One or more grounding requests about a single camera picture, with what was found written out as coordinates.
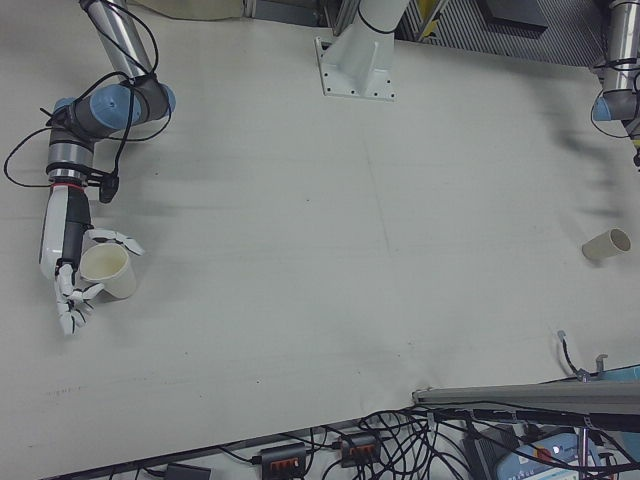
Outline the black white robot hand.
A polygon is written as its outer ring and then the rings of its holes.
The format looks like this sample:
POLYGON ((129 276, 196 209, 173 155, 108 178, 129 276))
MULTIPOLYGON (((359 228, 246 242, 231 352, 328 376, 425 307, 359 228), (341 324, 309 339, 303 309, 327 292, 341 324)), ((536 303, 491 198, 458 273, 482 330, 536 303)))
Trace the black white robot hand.
POLYGON ((131 257, 144 254, 134 238, 93 226, 83 187, 70 182, 50 186, 39 266, 52 282, 66 336, 87 323, 85 310, 98 294, 105 292, 116 299, 133 295, 137 282, 131 257))

